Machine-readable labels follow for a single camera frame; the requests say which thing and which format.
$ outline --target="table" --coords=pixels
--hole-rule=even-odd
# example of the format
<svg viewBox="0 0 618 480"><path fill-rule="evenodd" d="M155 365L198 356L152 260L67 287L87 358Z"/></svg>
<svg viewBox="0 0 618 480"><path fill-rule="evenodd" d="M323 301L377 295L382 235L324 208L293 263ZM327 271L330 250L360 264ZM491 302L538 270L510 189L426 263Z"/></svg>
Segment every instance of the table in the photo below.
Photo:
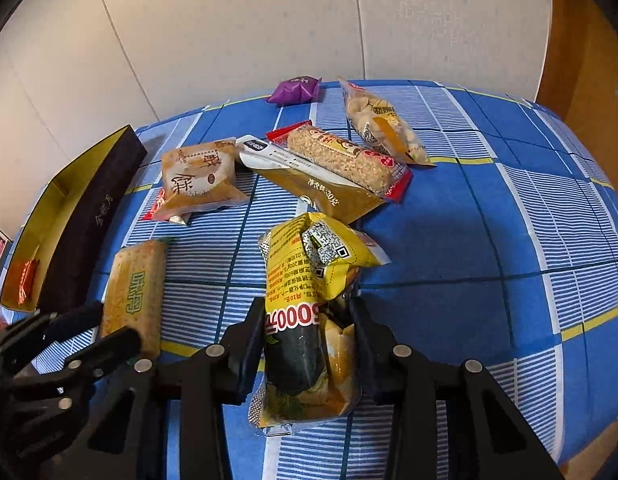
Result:
<svg viewBox="0 0 618 480"><path fill-rule="evenodd" d="M572 457L618 417L618 196L587 149L550 110L504 94L430 81L356 81L395 105L434 170L413 170L403 203L364 217L362 229L393 263L366 269L362 294L398 341L432 360L485 363L551 456ZM253 134L305 119L361 142L337 83L319 102L278 108L254 96L208 105L140 128L148 155L122 200L96 264L101 299L122 246L169 236L163 359L217 342L265 290L257 237L295 215L298 200L238 172L249 203L195 214L188 227L139 221L160 184L166 150ZM57 369L90 334L54 345L35 364ZM225 407L235 479L381 478L391 407L363 398L349 416L266 439L247 404ZM177 431L177 403L170 431ZM438 404L439 478L446 478L444 403ZM170 439L170 478L177 478Z"/></svg>

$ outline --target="silver rivet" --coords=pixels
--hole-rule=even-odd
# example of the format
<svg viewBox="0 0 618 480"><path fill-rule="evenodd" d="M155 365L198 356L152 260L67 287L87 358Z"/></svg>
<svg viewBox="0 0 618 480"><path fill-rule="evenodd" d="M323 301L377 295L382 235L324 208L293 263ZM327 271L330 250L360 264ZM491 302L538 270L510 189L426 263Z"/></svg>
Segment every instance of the silver rivet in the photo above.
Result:
<svg viewBox="0 0 618 480"><path fill-rule="evenodd" d="M475 359L468 359L465 363L465 368L468 372L477 374L483 371L483 364L480 361L476 361Z"/></svg>
<svg viewBox="0 0 618 480"><path fill-rule="evenodd" d="M72 404L73 400L71 400L70 397L63 397L58 401L58 408L60 408L61 410L68 410L69 408L71 408Z"/></svg>
<svg viewBox="0 0 618 480"><path fill-rule="evenodd" d="M138 361L135 362L134 369L136 372L141 374L141 373L148 372L149 370L151 370L152 366L153 366L153 363L151 362L150 359L138 359Z"/></svg>
<svg viewBox="0 0 618 480"><path fill-rule="evenodd" d="M225 347L222 345L209 345L207 348L205 348L205 353L209 357L220 357L222 354L225 353Z"/></svg>
<svg viewBox="0 0 618 480"><path fill-rule="evenodd" d="M409 357L411 355L411 348L407 345L396 345L393 347L393 355L396 357Z"/></svg>

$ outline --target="purple snack package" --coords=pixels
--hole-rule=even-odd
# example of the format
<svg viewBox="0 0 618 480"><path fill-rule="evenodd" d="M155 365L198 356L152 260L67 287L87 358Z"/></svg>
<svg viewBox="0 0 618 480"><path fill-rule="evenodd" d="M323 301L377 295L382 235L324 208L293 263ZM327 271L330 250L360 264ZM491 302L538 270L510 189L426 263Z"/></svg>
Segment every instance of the purple snack package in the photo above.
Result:
<svg viewBox="0 0 618 480"><path fill-rule="evenodd" d="M267 99L267 103L276 105L297 105L312 101L318 97L320 81L308 75L294 77L283 81L278 85L273 94Z"/></svg>

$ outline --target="wall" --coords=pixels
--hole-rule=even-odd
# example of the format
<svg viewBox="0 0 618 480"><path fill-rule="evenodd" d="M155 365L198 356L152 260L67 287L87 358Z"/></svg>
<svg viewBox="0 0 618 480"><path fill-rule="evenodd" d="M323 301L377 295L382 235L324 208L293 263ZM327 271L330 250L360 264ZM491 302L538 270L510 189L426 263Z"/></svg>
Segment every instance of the wall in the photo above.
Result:
<svg viewBox="0 0 618 480"><path fill-rule="evenodd" d="M533 99L550 10L551 0L24 0L0 35L0 227L13 236L40 187L117 127L294 75L435 79Z"/></svg>
<svg viewBox="0 0 618 480"><path fill-rule="evenodd" d="M618 193L618 36L592 0L554 0L537 101L563 118Z"/></svg>

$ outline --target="open cardboard box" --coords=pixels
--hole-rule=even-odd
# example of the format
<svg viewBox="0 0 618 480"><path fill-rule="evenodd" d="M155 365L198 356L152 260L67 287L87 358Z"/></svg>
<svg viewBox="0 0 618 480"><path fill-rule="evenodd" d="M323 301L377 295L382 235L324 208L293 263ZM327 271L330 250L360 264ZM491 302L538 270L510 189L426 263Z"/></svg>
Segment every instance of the open cardboard box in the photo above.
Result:
<svg viewBox="0 0 618 480"><path fill-rule="evenodd" d="M0 304L20 312L80 306L111 219L146 150L129 125L101 140L44 188L20 235ZM18 304L24 265L38 260L31 293Z"/></svg>

